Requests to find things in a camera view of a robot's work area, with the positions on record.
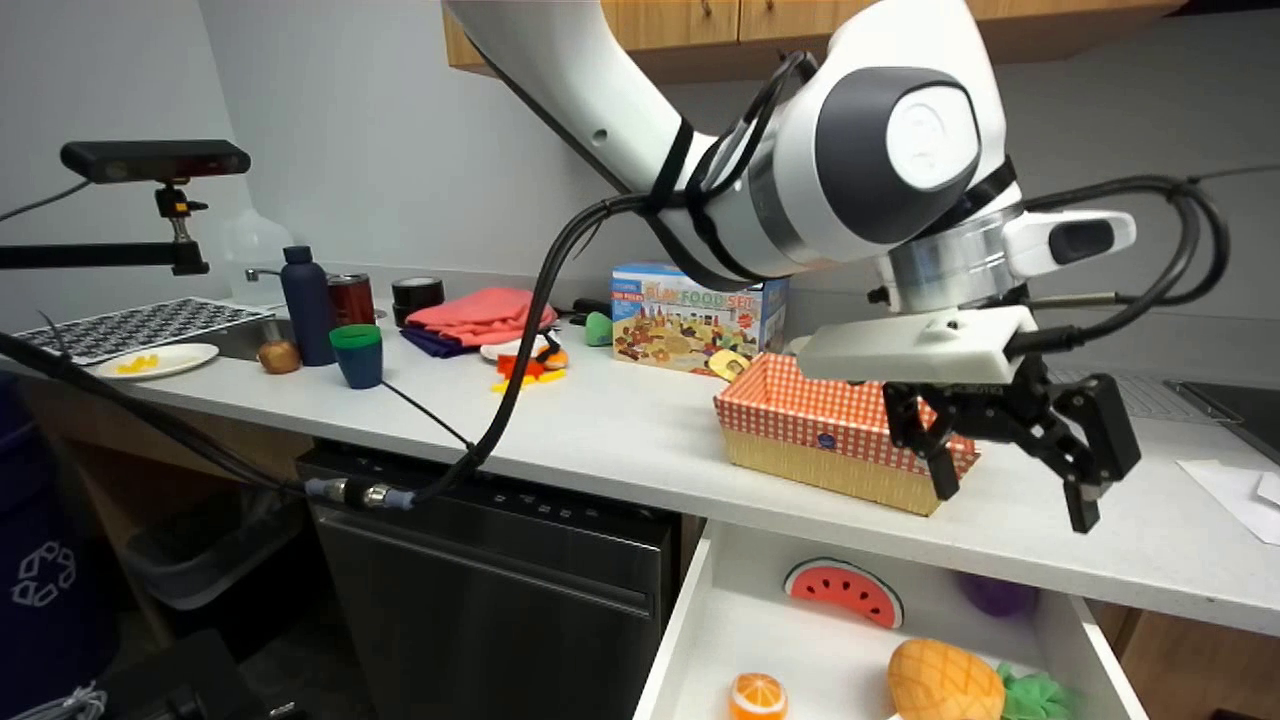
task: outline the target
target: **cardboard box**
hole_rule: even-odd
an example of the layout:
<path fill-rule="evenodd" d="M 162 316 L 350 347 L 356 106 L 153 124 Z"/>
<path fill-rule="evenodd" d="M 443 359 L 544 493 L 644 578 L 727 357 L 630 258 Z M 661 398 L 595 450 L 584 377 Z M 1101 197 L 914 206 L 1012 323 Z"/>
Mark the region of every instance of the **cardboard box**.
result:
<path fill-rule="evenodd" d="M 813 378 L 796 357 L 764 352 L 717 394 L 723 457 L 778 479 L 932 514 L 928 462 L 887 439 L 880 385 Z M 968 434 L 949 434 L 955 479 L 976 462 Z"/>
<path fill-rule="evenodd" d="M 717 352 L 764 352 L 788 318 L 788 279 L 713 293 L 675 265 L 610 269 L 610 357 L 707 373 Z"/>

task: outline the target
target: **drawer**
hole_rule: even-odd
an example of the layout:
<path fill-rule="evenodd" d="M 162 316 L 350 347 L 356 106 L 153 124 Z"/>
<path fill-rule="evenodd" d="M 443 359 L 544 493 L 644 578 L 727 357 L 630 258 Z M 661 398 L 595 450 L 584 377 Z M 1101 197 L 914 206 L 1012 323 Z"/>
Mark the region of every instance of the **drawer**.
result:
<path fill-rule="evenodd" d="M 883 633 L 788 598 L 788 573 L 816 557 L 849 560 L 896 589 L 902 627 Z M 1041 668 L 1076 692 L 1080 720 L 1147 715 L 1102 633 L 1071 596 L 1042 591 L 1029 617 L 983 617 L 964 598 L 951 573 L 707 525 L 652 658 L 635 720 L 727 715 L 727 683 L 737 673 L 773 673 L 785 678 L 793 720 L 887 720 L 883 668 L 908 637 L 936 637 L 983 658 Z"/>

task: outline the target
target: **black cable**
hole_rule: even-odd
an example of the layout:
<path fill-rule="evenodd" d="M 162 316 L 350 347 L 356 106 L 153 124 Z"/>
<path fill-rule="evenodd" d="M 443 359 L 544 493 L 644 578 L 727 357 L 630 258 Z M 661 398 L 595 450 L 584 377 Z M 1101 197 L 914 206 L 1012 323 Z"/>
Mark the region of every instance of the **black cable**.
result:
<path fill-rule="evenodd" d="M 4 225 L 4 218 L 15 218 L 15 217 L 26 217 L 26 211 L 35 211 L 35 206 L 45 206 L 45 205 L 68 201 L 68 197 L 74 197 L 74 193 L 83 193 L 83 187 L 87 187 L 87 179 L 78 179 L 78 183 L 73 183 L 73 187 L 64 187 L 64 193 L 40 197 L 40 201 L 33 201 L 33 205 L 8 206 L 8 211 L 0 211 L 0 225 Z"/>
<path fill-rule="evenodd" d="M 83 373 L 78 363 L 73 363 L 68 357 L 53 357 L 20 337 L 8 337 L 0 331 L 0 357 L 11 357 L 15 363 L 47 377 L 47 378 L 61 378 L 74 392 L 87 392 L 87 394 L 101 394 L 123 411 L 133 411 L 134 421 L 153 423 L 159 434 L 182 444 L 187 450 L 195 450 L 201 461 L 222 468 L 230 479 L 244 479 L 244 482 L 258 482 L 258 486 L 297 486 L 288 479 L 274 479 L 258 468 L 252 468 L 248 461 L 230 457 L 228 448 L 220 448 L 213 434 L 202 434 L 201 429 L 190 429 L 187 421 L 162 411 L 162 407 L 153 407 L 153 404 L 140 404 L 133 394 L 123 394 L 118 389 L 94 378 L 93 373 Z"/>
<path fill-rule="evenodd" d="M 1188 183 L 1213 183 L 1213 179 L 1230 179 L 1230 177 L 1276 177 L 1280 165 L 1238 165 L 1238 167 L 1219 167 L 1219 172 L 1196 172 Z"/>
<path fill-rule="evenodd" d="M 418 404 L 418 398 L 408 394 L 405 389 L 395 389 L 395 385 L 388 385 L 388 378 L 385 378 L 385 389 L 388 389 L 393 394 L 401 394 L 408 407 L 433 415 L 436 429 L 443 429 L 443 430 L 448 430 L 451 439 L 460 439 L 463 448 L 475 448 L 463 430 L 457 430 L 443 415 L 436 415 L 426 404 Z"/>
<path fill-rule="evenodd" d="M 544 308 L 553 301 L 559 269 L 570 258 L 575 245 L 586 239 L 608 217 L 639 211 L 639 206 L 644 206 L 644 197 L 610 197 L 610 201 L 601 201 L 601 205 L 575 211 L 559 226 L 559 237 L 553 239 L 544 265 L 538 265 L 538 270 L 533 279 L 533 301 L 526 301 L 515 363 L 512 363 L 509 389 L 499 394 L 499 407 L 491 411 L 482 434 L 448 468 L 448 476 L 438 482 L 415 493 L 415 502 L 436 494 L 436 493 L 443 493 L 443 486 L 451 486 L 457 479 L 466 479 L 491 457 L 491 448 L 499 444 L 499 434 L 509 430 L 512 411 L 515 411 L 515 398 L 521 398 L 521 389 L 525 389 L 525 373 L 526 373 L 526 359 L 533 359 L 533 347 L 536 347 L 536 337 L 538 337 L 538 323 L 544 323 Z"/>
<path fill-rule="evenodd" d="M 1130 197 L 1130 193 L 1163 197 L 1172 205 L 1172 211 L 1178 217 L 1178 245 L 1176 245 L 1172 258 L 1163 265 L 1163 270 L 1141 297 L 1119 297 L 1114 293 L 1110 301 L 1124 302 L 1124 308 L 1110 310 L 1106 318 L 1083 323 L 1083 329 L 1066 323 L 1066 329 L 1023 331 L 1012 345 L 1012 352 L 1080 347 L 1088 338 L 1101 338 L 1101 337 L 1110 337 L 1110 331 L 1129 329 L 1130 318 L 1141 318 L 1154 302 L 1188 302 L 1188 301 L 1198 301 L 1202 293 L 1213 293 L 1219 282 L 1219 276 L 1229 270 L 1229 256 L 1230 256 L 1230 232 L 1219 218 L 1219 211 L 1208 205 L 1208 197 L 1188 179 L 1124 177 L 1124 179 L 1102 179 L 1102 183 L 1088 183 L 1088 187 L 1031 197 L 1031 201 L 1023 201 L 1023 206 L 1031 206 L 1031 211 L 1036 206 L 1063 206 L 1063 205 L 1080 205 L 1080 201 Z M 1182 279 L 1182 270 L 1190 269 L 1196 246 L 1198 246 L 1198 217 L 1208 218 L 1213 258 L 1208 258 L 1208 270 L 1188 293 L 1176 293 L 1176 282 Z"/>

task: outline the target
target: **basket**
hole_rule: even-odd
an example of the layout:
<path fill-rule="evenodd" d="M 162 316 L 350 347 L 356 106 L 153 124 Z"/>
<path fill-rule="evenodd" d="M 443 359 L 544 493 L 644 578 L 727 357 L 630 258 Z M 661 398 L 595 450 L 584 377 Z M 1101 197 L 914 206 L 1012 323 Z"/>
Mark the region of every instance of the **basket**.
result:
<path fill-rule="evenodd" d="M 723 457 L 741 468 L 932 514 L 928 462 L 887 439 L 880 385 L 807 378 L 793 357 L 758 352 L 717 394 Z M 976 462 L 968 434 L 949 434 L 951 468 Z"/>

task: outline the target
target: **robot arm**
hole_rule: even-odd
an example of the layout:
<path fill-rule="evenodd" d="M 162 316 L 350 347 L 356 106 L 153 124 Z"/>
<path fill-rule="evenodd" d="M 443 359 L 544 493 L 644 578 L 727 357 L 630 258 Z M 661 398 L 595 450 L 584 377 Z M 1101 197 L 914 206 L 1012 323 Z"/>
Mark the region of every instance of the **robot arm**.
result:
<path fill-rule="evenodd" d="M 691 279 L 744 286 L 877 258 L 893 316 L 816 331 L 801 367 L 883 378 L 896 444 L 928 461 L 951 429 L 1015 439 L 1063 476 L 1076 531 L 1091 527 L 1091 500 L 1135 462 L 1119 392 L 1088 385 L 1088 407 L 1119 407 L 1119 429 L 1066 415 L 1083 423 L 1076 439 L 1061 415 L 1080 392 L 1012 352 L 1036 318 L 1006 297 L 1130 245 L 1135 226 L 1119 211 L 1020 206 L 998 88 L 964 0 L 865 8 L 788 98 L 767 88 L 723 135 L 664 98 L 595 0 L 448 8 L 616 193 L 652 197 L 644 218 Z"/>

